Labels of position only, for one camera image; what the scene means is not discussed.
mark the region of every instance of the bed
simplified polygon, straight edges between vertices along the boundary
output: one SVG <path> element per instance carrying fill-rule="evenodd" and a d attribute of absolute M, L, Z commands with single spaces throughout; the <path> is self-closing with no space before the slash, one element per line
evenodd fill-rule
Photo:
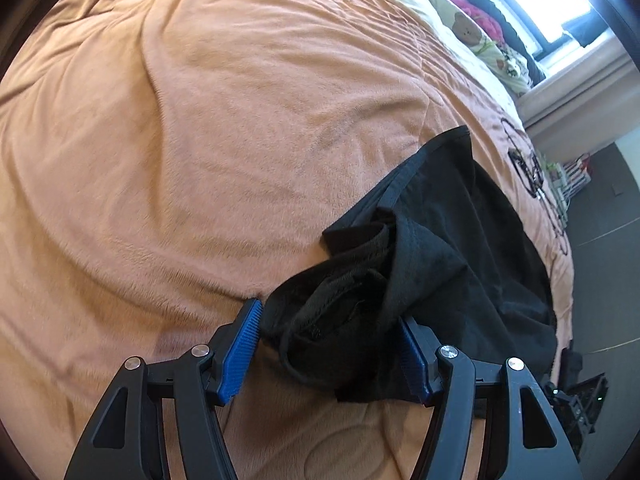
<path fill-rule="evenodd" d="M 507 157 L 530 141 L 429 0 L 56 4 L 0 85 L 0 420 L 37 477 L 124 359 L 174 358 L 325 259 L 322 229 L 459 124 L 546 265 L 559 354 L 573 266 Z M 238 477 L 274 480 L 408 478 L 430 416 L 339 404 L 264 345 L 220 413 Z M 481 446 L 476 420 L 466 478 Z"/>

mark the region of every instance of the pink cloth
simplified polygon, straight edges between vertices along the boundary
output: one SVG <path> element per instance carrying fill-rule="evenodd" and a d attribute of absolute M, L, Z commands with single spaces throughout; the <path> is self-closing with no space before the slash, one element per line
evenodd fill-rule
<path fill-rule="evenodd" d="M 465 14 L 474 20 L 482 30 L 484 30 L 489 38 L 498 44 L 504 44 L 504 36 L 502 35 L 502 27 L 484 10 L 478 9 L 475 5 L 470 4 L 467 0 L 451 0 Z"/>

